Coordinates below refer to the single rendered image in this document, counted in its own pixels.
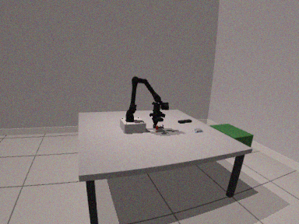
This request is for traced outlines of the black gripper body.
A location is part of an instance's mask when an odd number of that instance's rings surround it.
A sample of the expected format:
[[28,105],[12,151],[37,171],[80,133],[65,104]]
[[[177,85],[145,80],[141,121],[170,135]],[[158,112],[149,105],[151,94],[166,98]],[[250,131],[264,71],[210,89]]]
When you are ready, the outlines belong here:
[[150,113],[149,116],[153,116],[153,119],[155,119],[157,122],[164,121],[162,117],[159,117],[160,111],[159,110],[153,110],[153,113]]

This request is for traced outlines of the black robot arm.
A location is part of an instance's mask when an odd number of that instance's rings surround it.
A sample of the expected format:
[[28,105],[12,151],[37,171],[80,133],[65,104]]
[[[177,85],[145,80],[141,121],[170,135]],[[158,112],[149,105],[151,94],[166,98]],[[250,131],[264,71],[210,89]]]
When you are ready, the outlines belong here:
[[147,89],[151,92],[154,100],[156,103],[152,102],[153,109],[154,110],[169,110],[169,103],[163,103],[161,101],[160,96],[153,90],[152,86],[148,83],[147,79],[141,79],[136,77],[132,78],[132,98],[131,98],[131,103],[130,107],[126,112],[126,122],[134,122],[134,116],[133,114],[136,112],[136,105],[135,105],[135,94],[136,94],[136,87],[137,84],[139,83],[144,83],[147,87]]

